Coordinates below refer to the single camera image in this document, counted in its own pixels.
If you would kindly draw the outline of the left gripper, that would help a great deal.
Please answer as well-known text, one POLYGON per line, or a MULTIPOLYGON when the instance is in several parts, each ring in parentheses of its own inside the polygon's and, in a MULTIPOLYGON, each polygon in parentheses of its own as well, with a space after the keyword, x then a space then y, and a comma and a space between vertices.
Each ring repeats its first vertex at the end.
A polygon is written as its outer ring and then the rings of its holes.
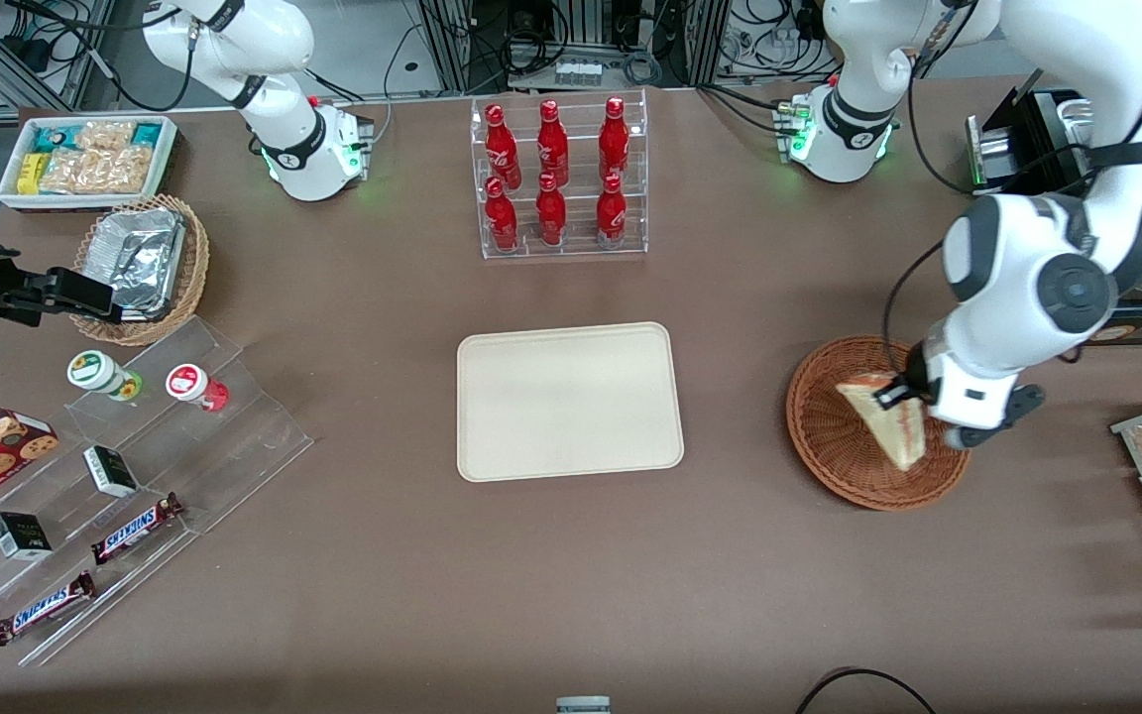
POLYGON ((892 372, 872 393, 876 406, 888 411, 908 401, 920 401, 938 420, 975 430, 1002 425, 1019 371, 970 366, 944 342, 919 342, 907 353, 904 372, 892 372))

